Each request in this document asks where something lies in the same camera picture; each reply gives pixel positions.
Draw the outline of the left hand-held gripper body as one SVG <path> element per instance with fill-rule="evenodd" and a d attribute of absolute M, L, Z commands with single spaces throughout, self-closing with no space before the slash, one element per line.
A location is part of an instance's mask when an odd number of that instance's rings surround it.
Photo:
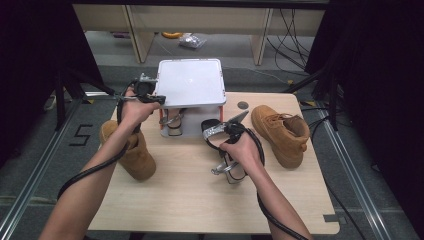
<path fill-rule="evenodd" d="M 155 90 L 157 80 L 153 79 L 144 73 L 140 75 L 134 83 L 134 91 L 138 96 L 146 96 L 152 94 Z"/>

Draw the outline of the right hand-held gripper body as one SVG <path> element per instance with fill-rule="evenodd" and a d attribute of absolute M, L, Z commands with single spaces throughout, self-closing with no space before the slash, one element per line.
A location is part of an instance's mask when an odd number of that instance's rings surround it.
<path fill-rule="evenodd" d="M 242 113 L 232 117 L 227 122 L 230 123 L 229 127 L 226 127 L 226 130 L 229 131 L 229 140 L 228 143 L 234 144 L 236 143 L 243 132 L 245 131 L 245 127 L 242 124 L 243 119 L 247 116 L 249 113 L 248 110 L 243 111 Z"/>

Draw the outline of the black rhinestone strap sandal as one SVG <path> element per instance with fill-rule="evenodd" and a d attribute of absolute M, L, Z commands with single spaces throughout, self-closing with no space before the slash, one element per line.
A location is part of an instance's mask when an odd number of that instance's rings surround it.
<path fill-rule="evenodd" d="M 167 127 L 169 136 L 180 136 L 182 134 L 182 118 L 184 109 L 165 109 L 165 115 L 160 119 L 159 123 Z"/>
<path fill-rule="evenodd" d="M 214 175 L 224 174 L 229 184 L 236 184 L 241 182 L 246 173 L 242 166 L 235 161 L 228 152 L 222 150 L 220 145 L 222 143 L 228 143 L 230 138 L 227 134 L 222 134 L 222 131 L 226 130 L 223 123 L 218 119 L 208 119 L 201 123 L 202 136 L 207 145 L 218 151 L 222 162 L 211 169 L 211 173 Z"/>

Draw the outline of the white two-tier shoe rack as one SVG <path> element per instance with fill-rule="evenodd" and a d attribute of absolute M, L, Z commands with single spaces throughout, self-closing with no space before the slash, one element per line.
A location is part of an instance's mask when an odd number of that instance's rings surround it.
<path fill-rule="evenodd" d="M 161 120 L 168 119 L 168 110 L 183 111 L 182 137 L 202 136 L 204 120 L 223 120 L 226 90 L 219 59 L 161 61 L 155 92 L 166 97 L 159 112 Z"/>

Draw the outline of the tan suede boot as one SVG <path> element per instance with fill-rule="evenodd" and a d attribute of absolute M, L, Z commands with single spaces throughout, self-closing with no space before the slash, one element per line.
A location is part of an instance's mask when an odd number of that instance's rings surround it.
<path fill-rule="evenodd" d="M 298 168 L 303 162 L 310 129 L 298 116 L 277 113 L 266 105 L 253 109 L 251 122 L 256 132 L 271 145 L 279 164 L 287 169 Z"/>
<path fill-rule="evenodd" d="M 146 141 L 140 130 L 127 140 L 128 148 L 118 160 L 119 164 L 136 180 L 144 181 L 153 176 L 156 163 L 147 150 Z"/>

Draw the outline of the person's right hand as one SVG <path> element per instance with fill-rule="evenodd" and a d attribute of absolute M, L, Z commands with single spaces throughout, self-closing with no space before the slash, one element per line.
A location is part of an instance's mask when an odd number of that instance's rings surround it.
<path fill-rule="evenodd" d="M 249 175 L 263 169 L 257 146 L 248 133 L 243 133 L 234 144 L 222 143 L 220 148 L 240 163 Z"/>

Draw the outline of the person's left hand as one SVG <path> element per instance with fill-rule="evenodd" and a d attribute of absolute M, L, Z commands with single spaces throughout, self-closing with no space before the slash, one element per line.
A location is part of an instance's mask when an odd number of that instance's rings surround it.
<path fill-rule="evenodd" d="M 134 129 L 138 124 L 147 120 L 159 107 L 160 104 L 157 102 L 143 103 L 138 99 L 125 100 L 122 106 L 120 126 Z"/>

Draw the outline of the clear plastic bag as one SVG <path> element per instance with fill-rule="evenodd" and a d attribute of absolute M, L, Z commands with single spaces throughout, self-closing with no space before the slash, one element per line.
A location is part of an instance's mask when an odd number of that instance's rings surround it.
<path fill-rule="evenodd" d="M 179 38 L 179 45 L 181 47 L 190 48 L 190 49 L 198 49 L 201 48 L 207 42 L 204 38 L 199 38 L 192 33 L 183 34 Z"/>

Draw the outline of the black floor tape marks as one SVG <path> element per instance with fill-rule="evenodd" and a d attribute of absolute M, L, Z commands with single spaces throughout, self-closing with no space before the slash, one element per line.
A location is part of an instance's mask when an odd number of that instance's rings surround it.
<path fill-rule="evenodd" d="M 74 138 L 77 139 L 76 142 L 71 142 L 70 146 L 80 147 L 85 146 L 90 139 L 90 134 L 85 134 L 84 131 L 88 128 L 91 128 L 92 124 L 80 124 L 74 133 Z"/>

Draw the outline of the beige desk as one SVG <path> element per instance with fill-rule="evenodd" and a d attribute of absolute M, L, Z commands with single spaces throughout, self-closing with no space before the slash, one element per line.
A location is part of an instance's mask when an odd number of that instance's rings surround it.
<path fill-rule="evenodd" d="M 322 10 L 75 4 L 86 31 L 127 32 L 135 59 L 146 61 L 156 32 L 239 34 L 250 37 L 254 63 L 263 60 L 266 37 L 291 33 L 314 36 Z"/>

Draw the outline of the dark curtain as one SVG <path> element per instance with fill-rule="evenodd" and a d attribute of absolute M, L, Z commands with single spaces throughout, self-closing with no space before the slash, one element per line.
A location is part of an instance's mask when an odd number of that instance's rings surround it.
<path fill-rule="evenodd" d="M 424 0 L 329 0 L 307 70 L 331 82 L 372 159 L 424 239 Z"/>
<path fill-rule="evenodd" d="M 0 168 L 59 82 L 103 79 L 70 0 L 0 0 Z"/>

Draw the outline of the aluminium floor rail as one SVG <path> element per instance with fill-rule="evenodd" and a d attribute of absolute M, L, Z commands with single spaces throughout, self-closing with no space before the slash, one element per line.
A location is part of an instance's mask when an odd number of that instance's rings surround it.
<path fill-rule="evenodd" d="M 336 123 L 331 122 L 330 120 L 325 120 L 324 126 L 374 236 L 377 240 L 392 240 L 392 234 L 388 230 L 376 204 L 372 200 L 369 191 L 364 185 L 364 182 L 360 177 L 360 174 L 358 173 L 339 132 L 335 129 Z"/>
<path fill-rule="evenodd" d="M 39 186 L 73 116 L 75 115 L 75 112 L 80 105 L 81 100 L 71 101 L 68 110 L 65 113 L 65 119 L 52 133 L 48 140 L 48 144 L 43 149 L 42 155 L 36 161 L 36 164 L 28 175 L 24 186 L 20 190 L 19 194 L 12 199 L 10 209 L 0 220 L 0 240 L 9 240 L 13 235 L 13 232 L 22 218 L 34 191 Z"/>

